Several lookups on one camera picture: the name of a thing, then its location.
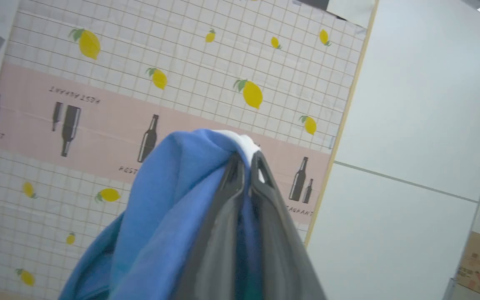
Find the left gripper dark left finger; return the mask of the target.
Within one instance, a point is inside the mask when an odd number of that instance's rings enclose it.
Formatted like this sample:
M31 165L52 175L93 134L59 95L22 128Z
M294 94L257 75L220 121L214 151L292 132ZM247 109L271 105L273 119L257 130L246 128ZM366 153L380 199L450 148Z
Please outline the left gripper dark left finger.
M234 300L245 164L229 158L177 283L175 300Z

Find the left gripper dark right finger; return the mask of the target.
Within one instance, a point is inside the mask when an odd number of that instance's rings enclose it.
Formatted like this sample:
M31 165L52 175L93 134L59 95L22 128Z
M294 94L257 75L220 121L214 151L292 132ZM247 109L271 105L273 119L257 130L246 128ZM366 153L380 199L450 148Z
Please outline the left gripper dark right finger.
M262 298L325 300L314 266L261 151L252 156L250 193L260 226Z

